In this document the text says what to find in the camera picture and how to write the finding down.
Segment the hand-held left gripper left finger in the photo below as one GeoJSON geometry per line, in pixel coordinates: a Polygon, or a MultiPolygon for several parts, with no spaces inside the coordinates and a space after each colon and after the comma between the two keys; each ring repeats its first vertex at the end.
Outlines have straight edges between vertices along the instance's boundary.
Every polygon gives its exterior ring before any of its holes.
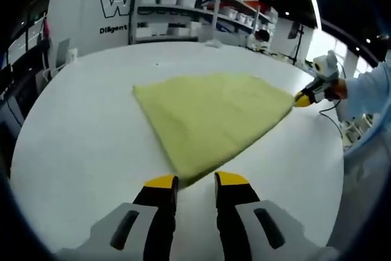
{"type": "Polygon", "coordinates": [[[132,203],[122,203],[97,221],[90,237],[57,260],[169,260],[175,232],[178,177],[144,183],[132,203]]]}

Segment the person's right hand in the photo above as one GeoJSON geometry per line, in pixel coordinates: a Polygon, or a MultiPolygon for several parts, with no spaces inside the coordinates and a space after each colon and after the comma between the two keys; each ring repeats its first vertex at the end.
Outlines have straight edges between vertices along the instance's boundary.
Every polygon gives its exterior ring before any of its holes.
{"type": "Polygon", "coordinates": [[[347,86],[345,79],[335,79],[330,86],[324,91],[324,96],[327,100],[345,100],[347,99],[347,86]]]}

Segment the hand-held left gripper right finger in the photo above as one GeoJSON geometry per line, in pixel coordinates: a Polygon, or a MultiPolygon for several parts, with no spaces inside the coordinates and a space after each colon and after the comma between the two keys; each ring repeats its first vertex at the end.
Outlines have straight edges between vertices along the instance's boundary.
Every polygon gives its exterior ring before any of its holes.
{"type": "Polygon", "coordinates": [[[318,246],[303,225],[270,200],[261,200],[241,175],[214,174],[217,229],[225,260],[337,260],[339,252],[318,246]]]}

